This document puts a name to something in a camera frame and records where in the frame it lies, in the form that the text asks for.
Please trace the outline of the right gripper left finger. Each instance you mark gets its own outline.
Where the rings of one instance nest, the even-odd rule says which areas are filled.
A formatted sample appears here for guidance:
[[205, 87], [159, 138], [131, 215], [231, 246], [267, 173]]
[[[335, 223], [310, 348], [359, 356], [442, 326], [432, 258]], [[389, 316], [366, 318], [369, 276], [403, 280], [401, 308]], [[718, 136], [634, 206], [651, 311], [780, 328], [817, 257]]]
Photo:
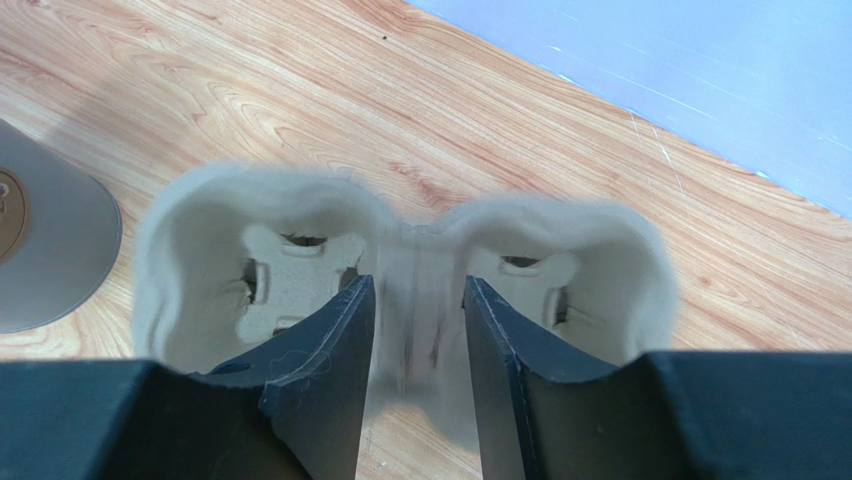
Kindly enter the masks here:
[[1, 366], [5, 479], [351, 479], [374, 282], [216, 366], [152, 360]]

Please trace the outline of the pulp cup carrier tray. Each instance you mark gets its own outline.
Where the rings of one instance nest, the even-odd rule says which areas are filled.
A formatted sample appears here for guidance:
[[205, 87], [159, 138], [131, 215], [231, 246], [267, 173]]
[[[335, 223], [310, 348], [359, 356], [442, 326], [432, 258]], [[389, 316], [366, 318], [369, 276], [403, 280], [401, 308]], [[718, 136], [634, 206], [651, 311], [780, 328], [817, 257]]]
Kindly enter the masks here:
[[414, 404], [471, 451], [468, 276], [615, 365], [670, 346], [679, 300], [658, 230], [620, 203], [506, 193], [413, 224], [345, 177], [213, 163], [166, 187], [138, 227], [134, 350], [210, 372], [292, 330], [357, 275], [376, 291], [366, 415]]

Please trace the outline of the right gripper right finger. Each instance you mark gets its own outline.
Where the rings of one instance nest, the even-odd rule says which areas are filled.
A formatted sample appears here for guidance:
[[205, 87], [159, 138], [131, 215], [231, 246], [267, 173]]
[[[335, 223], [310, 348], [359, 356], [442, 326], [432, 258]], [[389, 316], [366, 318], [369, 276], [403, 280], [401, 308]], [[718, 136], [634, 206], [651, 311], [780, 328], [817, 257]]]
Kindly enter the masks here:
[[847, 353], [652, 351], [617, 367], [485, 280], [464, 313], [487, 479], [847, 479]]

